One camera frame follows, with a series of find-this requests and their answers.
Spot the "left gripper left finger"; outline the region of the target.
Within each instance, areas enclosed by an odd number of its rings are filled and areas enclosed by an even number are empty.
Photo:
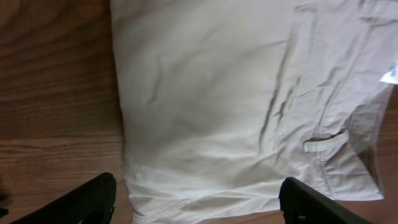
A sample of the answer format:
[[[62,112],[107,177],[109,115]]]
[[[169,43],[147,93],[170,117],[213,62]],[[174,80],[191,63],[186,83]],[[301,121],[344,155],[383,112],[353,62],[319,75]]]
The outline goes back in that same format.
[[[104,172],[12,224],[110,224],[116,188],[114,175]]]

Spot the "beige khaki shorts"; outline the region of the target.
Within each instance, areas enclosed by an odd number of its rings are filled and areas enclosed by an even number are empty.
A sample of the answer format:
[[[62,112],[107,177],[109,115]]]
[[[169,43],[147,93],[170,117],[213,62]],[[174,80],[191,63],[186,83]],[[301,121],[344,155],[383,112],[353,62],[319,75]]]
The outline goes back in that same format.
[[[391,0],[112,0],[134,223],[268,212],[295,177],[381,200]]]

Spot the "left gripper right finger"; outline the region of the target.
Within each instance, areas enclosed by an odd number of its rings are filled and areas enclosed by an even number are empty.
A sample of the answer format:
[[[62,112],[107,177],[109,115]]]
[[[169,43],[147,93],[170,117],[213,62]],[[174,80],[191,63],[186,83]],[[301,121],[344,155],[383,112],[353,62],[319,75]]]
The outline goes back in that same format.
[[[371,224],[294,177],[279,192],[285,224]]]

